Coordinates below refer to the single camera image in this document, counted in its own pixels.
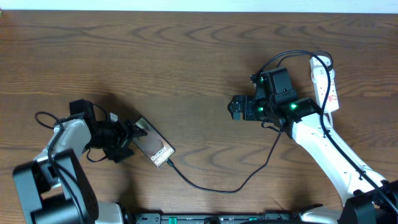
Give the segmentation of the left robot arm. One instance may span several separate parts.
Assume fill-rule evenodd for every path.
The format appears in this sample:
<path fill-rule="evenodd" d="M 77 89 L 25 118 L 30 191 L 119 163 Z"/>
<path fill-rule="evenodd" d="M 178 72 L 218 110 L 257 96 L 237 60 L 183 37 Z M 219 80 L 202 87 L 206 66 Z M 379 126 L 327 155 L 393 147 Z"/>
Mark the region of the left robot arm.
<path fill-rule="evenodd" d="M 133 153 L 133 139 L 146 131 L 131 120 L 105 113 L 97 121 L 88 100 L 69 104 L 70 115 L 55 118 L 53 136 L 32 161 L 12 173 L 26 223 L 135 223 L 118 203 L 99 202 L 80 164 L 80 157 L 100 148 L 105 157 L 120 162 Z"/>

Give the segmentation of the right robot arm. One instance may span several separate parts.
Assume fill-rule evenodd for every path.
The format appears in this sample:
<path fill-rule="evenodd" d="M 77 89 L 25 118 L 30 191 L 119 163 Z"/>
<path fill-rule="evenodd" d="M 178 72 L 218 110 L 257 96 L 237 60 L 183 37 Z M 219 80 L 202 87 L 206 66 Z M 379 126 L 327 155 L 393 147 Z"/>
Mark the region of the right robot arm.
<path fill-rule="evenodd" d="M 311 98 L 299 99 L 286 68 L 251 75 L 255 94 L 235 95 L 228 105 L 234 120 L 272 123 L 302 146 L 331 180 L 342 210 L 312 205 L 292 215 L 299 223 L 397 223 L 397 182 L 372 170 L 322 118 Z"/>

